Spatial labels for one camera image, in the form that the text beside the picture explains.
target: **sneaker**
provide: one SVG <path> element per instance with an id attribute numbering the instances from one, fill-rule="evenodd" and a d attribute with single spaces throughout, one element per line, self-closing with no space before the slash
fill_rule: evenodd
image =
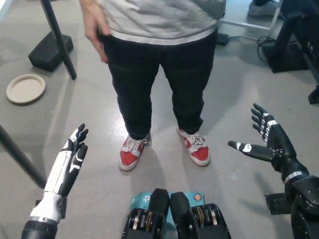
<path id="1" fill-rule="evenodd" d="M 184 140 L 190 159 L 198 166 L 204 167 L 210 163 L 208 145 L 200 132 L 188 134 L 177 127 L 177 133 Z"/>
<path id="2" fill-rule="evenodd" d="M 248 15 L 251 16 L 274 16 L 277 10 L 278 3 L 274 0 L 270 0 L 262 6 L 257 6 L 254 1 L 249 4 Z"/>
<path id="3" fill-rule="evenodd" d="M 131 171 L 138 164 L 144 147 L 148 143 L 148 136 L 141 140 L 132 139 L 130 136 L 125 140 L 120 152 L 119 167 L 123 171 Z"/>

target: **white robotic hand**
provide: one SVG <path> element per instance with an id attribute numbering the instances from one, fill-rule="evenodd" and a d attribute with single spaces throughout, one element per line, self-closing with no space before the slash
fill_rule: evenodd
<path id="1" fill-rule="evenodd" d="M 66 200 L 85 158 L 88 147 L 83 143 L 88 129 L 78 127 L 57 155 L 44 188 L 41 202 L 32 210 L 32 221 L 59 224 L 60 207 Z"/>

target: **black cable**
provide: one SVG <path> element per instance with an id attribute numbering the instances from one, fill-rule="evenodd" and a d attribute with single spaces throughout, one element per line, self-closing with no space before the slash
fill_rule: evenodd
<path id="1" fill-rule="evenodd" d="M 262 47 L 262 46 L 263 46 L 264 44 L 266 44 L 266 43 L 275 43 L 275 42 L 276 42 L 275 39 L 273 39 L 273 38 L 271 38 L 271 37 L 268 37 L 268 36 L 261 36 L 261 37 L 259 37 L 257 40 L 254 39 L 254 38 L 245 37 L 245 36 L 231 36 L 231 37 L 229 37 L 228 39 L 230 40 L 230 39 L 232 39 L 232 38 L 244 38 L 244 39 L 248 39 L 248 40 L 252 40 L 252 41 L 257 41 L 257 55 L 258 55 L 259 59 L 260 59 L 261 61 L 265 62 L 265 63 L 267 63 L 267 61 L 264 60 L 264 59 L 261 57 L 261 55 L 260 55 L 260 50 L 259 50 L 260 47 Z M 297 42 L 297 41 L 298 41 L 298 40 L 290 41 L 289 44 L 295 43 L 295 42 Z"/>

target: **shirt hem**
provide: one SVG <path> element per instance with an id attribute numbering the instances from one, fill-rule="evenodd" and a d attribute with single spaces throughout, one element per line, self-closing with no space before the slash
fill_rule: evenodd
<path id="1" fill-rule="evenodd" d="M 143 36 L 128 35 L 128 34 L 117 32 L 113 29 L 111 31 L 112 31 L 112 35 L 115 38 L 118 38 L 124 41 L 132 41 L 132 42 L 146 43 L 146 44 L 152 44 L 152 45 L 180 45 L 180 44 L 185 44 L 192 41 L 201 40 L 209 36 L 210 34 L 212 34 L 216 29 L 217 29 L 217 26 L 196 35 L 183 37 L 183 38 L 177 38 L 177 39 L 155 39 L 155 38 L 149 38 L 149 37 L 143 37 Z"/>

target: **person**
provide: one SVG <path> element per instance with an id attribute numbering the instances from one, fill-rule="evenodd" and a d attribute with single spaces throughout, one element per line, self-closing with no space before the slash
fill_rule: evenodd
<path id="1" fill-rule="evenodd" d="M 274 0 L 252 0 L 249 4 L 250 16 L 274 16 L 278 3 Z"/>
<path id="2" fill-rule="evenodd" d="M 150 138 L 151 89 L 161 65 L 172 90 L 177 132 L 191 160 L 210 163 L 199 132 L 225 0 L 80 0 L 86 37 L 108 63 L 128 137 L 119 167 L 137 165 Z"/>

